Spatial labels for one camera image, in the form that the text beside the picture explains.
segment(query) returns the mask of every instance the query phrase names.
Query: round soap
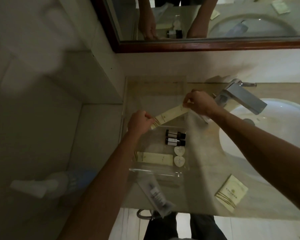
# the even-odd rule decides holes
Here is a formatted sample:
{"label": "round soap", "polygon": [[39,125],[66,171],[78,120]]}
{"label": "round soap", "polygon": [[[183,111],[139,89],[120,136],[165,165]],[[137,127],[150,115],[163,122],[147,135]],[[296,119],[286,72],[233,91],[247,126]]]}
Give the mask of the round soap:
{"label": "round soap", "polygon": [[186,160],[183,156],[176,156],[173,161],[177,167],[182,167]]}
{"label": "round soap", "polygon": [[183,156],[183,154],[185,153],[185,147],[184,146],[176,146],[174,148],[174,153],[177,155],[177,156]]}

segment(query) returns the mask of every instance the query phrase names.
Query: floor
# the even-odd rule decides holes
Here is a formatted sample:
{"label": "floor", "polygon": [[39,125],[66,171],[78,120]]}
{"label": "floor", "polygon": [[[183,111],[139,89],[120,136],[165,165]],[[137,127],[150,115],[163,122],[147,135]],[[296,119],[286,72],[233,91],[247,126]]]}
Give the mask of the floor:
{"label": "floor", "polygon": [[[121,208],[109,240],[143,240],[148,220],[140,220],[137,209]],[[149,215],[144,210],[142,215]],[[179,238],[190,238],[190,215],[178,213]],[[215,216],[216,224],[228,240],[300,240],[300,221],[230,218]]]}

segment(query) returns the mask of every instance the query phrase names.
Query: chrome faucet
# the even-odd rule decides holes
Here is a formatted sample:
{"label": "chrome faucet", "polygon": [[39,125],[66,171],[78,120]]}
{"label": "chrome faucet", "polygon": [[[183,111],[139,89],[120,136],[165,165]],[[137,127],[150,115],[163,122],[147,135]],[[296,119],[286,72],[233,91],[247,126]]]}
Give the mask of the chrome faucet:
{"label": "chrome faucet", "polygon": [[255,115],[258,115],[267,104],[243,88],[256,86],[256,83],[242,82],[240,79],[235,78],[227,84],[214,100],[219,106],[224,107],[229,99],[233,99]]}

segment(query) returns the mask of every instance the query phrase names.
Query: sink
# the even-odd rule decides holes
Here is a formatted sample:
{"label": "sink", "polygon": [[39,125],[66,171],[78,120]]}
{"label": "sink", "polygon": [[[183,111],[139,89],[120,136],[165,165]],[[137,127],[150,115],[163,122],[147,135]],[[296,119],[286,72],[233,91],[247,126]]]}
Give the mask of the sink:
{"label": "sink", "polygon": [[[243,106],[239,106],[230,113],[271,133],[300,148],[300,105],[281,99],[262,98],[268,105],[259,115],[254,115]],[[248,176],[262,183],[269,184],[250,165],[244,155],[222,129],[219,139],[227,158]]]}
{"label": "sink", "polygon": [[[230,31],[237,24],[244,24],[245,29]],[[282,37],[296,36],[292,26],[282,20],[258,14],[236,15],[225,18],[214,25],[208,34],[208,38],[218,37]]]}

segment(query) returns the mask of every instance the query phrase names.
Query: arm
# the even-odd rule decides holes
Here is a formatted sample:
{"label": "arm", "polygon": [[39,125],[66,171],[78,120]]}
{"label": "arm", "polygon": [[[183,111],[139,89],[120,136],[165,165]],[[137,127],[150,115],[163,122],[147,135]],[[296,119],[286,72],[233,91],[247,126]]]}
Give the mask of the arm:
{"label": "arm", "polygon": [[300,209],[300,148],[244,122],[205,92],[188,93],[184,107],[216,122],[260,175]]}
{"label": "arm", "polygon": [[132,115],[128,132],[72,210],[58,240],[108,240],[124,199],[134,150],[153,122],[145,111]]}
{"label": "arm", "polygon": [[210,17],[218,0],[205,0],[188,31],[187,38],[206,38]]}
{"label": "arm", "polygon": [[149,0],[138,0],[139,2],[139,30],[145,40],[158,39],[156,33],[156,20],[153,15]]}

